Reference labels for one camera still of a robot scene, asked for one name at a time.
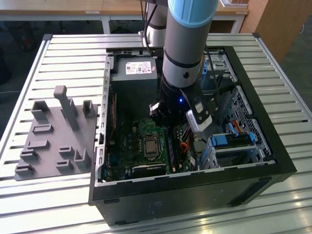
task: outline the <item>floor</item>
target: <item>floor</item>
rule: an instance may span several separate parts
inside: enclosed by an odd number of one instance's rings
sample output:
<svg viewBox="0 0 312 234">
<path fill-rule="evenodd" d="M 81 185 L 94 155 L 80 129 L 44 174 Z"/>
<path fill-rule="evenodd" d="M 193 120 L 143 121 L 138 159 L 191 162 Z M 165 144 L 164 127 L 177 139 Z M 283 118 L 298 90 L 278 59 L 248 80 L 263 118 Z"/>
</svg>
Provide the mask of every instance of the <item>floor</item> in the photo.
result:
<svg viewBox="0 0 312 234">
<path fill-rule="evenodd" d="M 37 50 L 23 52 L 17 46 L 10 33 L 4 29 L 3 22 L 0 22 L 0 48 L 4 51 L 4 58 L 7 66 L 12 72 L 12 78 L 5 84 L 0 85 L 0 138 L 5 130 L 6 124 L 19 97 L 19 91 L 27 78 Z M 32 22 L 34 37 L 37 42 L 37 49 L 44 34 L 61 34 L 59 22 Z M 102 34 L 100 21 L 67 21 L 63 23 L 66 34 Z M 141 28 L 135 22 L 117 21 L 111 24 L 111 31 L 116 33 L 137 32 Z M 302 34 L 291 46 L 281 67 L 294 84 L 303 100 L 312 109 L 312 16 L 304 25 Z"/>
</svg>

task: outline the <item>sticker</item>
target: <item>sticker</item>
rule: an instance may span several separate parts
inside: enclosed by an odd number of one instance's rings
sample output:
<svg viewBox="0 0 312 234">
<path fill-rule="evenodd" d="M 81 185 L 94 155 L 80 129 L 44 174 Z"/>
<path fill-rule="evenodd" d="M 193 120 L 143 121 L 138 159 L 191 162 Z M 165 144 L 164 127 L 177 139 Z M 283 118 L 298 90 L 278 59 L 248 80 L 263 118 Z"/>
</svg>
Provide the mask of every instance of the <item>sticker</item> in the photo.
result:
<svg viewBox="0 0 312 234">
<path fill-rule="evenodd" d="M 191 164 L 193 164 L 193 166 L 195 166 L 195 159 L 193 157 L 191 157 Z"/>
<path fill-rule="evenodd" d="M 126 75 L 152 73 L 151 62 L 128 62 L 126 64 Z"/>
<path fill-rule="evenodd" d="M 99 14 L 99 11 L 86 11 L 86 14 Z"/>
</svg>

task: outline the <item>green motherboard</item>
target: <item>green motherboard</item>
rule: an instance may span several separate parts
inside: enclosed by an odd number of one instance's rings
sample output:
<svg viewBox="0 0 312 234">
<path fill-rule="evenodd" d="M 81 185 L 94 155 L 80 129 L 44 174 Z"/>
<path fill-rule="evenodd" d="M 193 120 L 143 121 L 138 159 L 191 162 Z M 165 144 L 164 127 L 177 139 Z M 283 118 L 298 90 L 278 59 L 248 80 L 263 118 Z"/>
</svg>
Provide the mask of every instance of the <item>green motherboard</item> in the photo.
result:
<svg viewBox="0 0 312 234">
<path fill-rule="evenodd" d="M 177 136 L 182 135 L 182 132 L 181 127 L 176 129 Z M 122 122 L 116 138 L 117 146 L 109 153 L 110 180 L 127 179 L 131 169 L 140 165 L 161 165 L 165 167 L 165 174 L 173 172 L 164 130 L 157 127 L 153 120 L 143 118 L 133 122 Z M 188 171 L 188 159 L 180 165 L 180 172 Z"/>
</svg>

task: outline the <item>wooden table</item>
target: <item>wooden table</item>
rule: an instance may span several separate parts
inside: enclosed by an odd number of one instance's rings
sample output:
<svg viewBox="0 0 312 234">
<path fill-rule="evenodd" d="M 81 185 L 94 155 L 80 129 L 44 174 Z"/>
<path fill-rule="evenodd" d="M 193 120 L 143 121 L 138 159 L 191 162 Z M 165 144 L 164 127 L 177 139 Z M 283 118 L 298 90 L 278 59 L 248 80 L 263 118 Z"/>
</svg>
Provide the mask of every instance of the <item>wooden table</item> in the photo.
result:
<svg viewBox="0 0 312 234">
<path fill-rule="evenodd" d="M 219 2 L 214 20 L 229 28 L 223 30 L 238 33 L 248 12 L 225 8 Z M 0 0 L 0 20 L 100 20 L 104 33 L 109 34 L 110 20 L 141 20 L 141 7 L 138 0 Z"/>
</svg>

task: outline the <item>gray fixture plate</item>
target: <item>gray fixture plate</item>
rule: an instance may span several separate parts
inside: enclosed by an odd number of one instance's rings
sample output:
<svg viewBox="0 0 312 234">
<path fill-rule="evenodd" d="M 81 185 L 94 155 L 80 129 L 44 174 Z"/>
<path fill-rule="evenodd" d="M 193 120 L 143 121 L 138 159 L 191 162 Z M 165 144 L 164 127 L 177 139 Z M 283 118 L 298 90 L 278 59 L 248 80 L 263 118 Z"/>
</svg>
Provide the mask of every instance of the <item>gray fixture plate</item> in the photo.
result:
<svg viewBox="0 0 312 234">
<path fill-rule="evenodd" d="M 82 107 L 82 105 L 76 106 L 78 112 L 76 120 L 79 124 L 79 130 L 75 132 L 72 131 L 67 120 L 64 118 L 61 112 L 61 107 L 50 107 L 49 111 L 44 112 L 48 122 L 41 124 L 51 124 L 53 126 L 52 132 L 34 134 L 33 129 L 40 126 L 34 118 L 23 151 L 29 150 L 29 148 L 27 148 L 29 142 L 44 142 L 48 140 L 49 147 L 35 148 L 35 151 L 38 154 L 37 159 L 26 161 L 20 159 L 17 168 L 25 164 L 30 164 L 34 168 L 34 171 L 32 173 L 22 173 L 23 175 L 15 173 L 15 180 L 74 175 L 90 172 L 91 165 L 88 165 L 87 167 L 78 167 L 77 163 L 74 162 L 74 154 L 63 157 L 59 154 L 60 147 L 71 146 L 74 151 L 78 150 L 80 156 L 83 156 L 84 149 L 86 149 L 88 157 L 93 155 L 98 106 L 93 104 L 95 116 L 90 118 L 84 117 Z M 56 166 L 58 164 L 62 164 L 58 162 L 66 161 L 67 159 L 72 165 L 71 169 L 57 169 Z"/>
</svg>

